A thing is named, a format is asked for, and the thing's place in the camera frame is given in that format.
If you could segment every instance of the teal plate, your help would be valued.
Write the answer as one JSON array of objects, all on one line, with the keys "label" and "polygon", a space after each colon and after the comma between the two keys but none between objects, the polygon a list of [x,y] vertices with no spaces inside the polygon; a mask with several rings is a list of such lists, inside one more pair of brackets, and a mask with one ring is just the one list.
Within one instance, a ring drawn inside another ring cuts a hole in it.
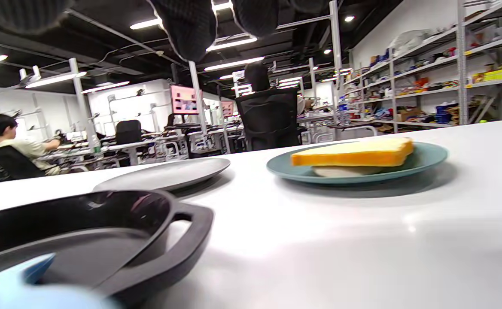
[{"label": "teal plate", "polygon": [[298,149],[281,154],[272,158],[266,167],[273,174],[284,179],[296,180],[298,182],[309,182],[313,184],[345,185],[360,184],[364,182],[382,182],[413,175],[429,170],[447,159],[447,150],[438,145],[430,143],[414,142],[414,151],[405,160],[404,165],[398,167],[387,167],[377,174],[352,176],[352,177],[321,177],[317,176],[310,166],[292,166],[291,155],[306,149],[314,149],[322,146]]}]

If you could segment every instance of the box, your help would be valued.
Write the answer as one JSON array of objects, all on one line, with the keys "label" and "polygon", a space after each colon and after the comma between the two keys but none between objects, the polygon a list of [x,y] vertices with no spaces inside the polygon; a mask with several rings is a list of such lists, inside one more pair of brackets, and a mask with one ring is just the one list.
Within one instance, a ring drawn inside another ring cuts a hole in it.
[{"label": "box", "polygon": [[396,121],[406,121],[409,117],[422,115],[422,111],[419,108],[411,108],[407,111],[400,111],[396,116]]}]

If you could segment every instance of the pan handle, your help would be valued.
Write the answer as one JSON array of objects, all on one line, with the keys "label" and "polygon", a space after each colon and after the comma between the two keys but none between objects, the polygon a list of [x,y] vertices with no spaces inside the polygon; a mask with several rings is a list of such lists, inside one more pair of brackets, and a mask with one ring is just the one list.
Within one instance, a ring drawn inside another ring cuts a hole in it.
[{"label": "pan handle", "polygon": [[132,303],[166,289],[190,272],[201,257],[211,231],[211,209],[178,204],[171,223],[191,222],[182,238],[162,256],[138,266],[126,266],[101,283],[97,289],[122,303]]}]

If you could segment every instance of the slice of bread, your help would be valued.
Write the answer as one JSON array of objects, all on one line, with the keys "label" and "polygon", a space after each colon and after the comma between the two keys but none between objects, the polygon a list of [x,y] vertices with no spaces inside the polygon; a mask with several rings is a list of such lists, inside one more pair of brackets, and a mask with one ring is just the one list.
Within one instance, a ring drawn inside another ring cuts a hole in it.
[{"label": "slice of bread", "polygon": [[412,139],[371,139],[308,149],[292,155],[294,166],[379,166],[404,164],[413,152]]}]

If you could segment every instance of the black tray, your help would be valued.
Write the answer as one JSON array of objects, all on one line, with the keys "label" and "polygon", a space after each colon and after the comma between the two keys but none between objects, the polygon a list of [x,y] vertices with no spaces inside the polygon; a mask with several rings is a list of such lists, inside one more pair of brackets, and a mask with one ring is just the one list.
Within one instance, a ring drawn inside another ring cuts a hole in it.
[{"label": "black tray", "polygon": [[[166,230],[190,221],[165,252]],[[132,306],[190,272],[213,212],[159,191],[105,191],[0,211],[0,271],[56,253],[41,284],[76,284]]]}]

